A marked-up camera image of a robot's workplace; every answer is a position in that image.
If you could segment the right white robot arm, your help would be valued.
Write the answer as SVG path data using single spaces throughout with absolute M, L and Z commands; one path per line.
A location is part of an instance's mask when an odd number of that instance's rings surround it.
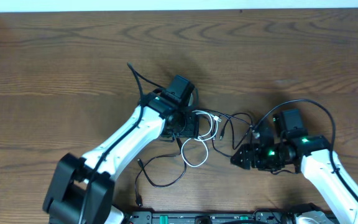
M 258 143 L 242 145 L 231 164 L 277 175 L 287 165 L 303 174 L 318 190 L 339 223 L 358 223 L 358 185 L 347 173 L 332 144 L 323 135 L 310 135 L 298 110 L 273 116 L 257 128 Z

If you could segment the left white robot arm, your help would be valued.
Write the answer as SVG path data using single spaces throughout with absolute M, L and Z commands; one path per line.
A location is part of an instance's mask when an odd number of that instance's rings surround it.
M 42 206 L 50 223 L 123 223 L 125 213 L 112 202 L 120 174 L 159 137 L 171 141 L 196 137 L 199 119 L 193 109 L 197 101 L 194 84 L 177 75 L 168 87 L 141 94 L 129 119 L 98 147 L 81 157 L 64 155 Z

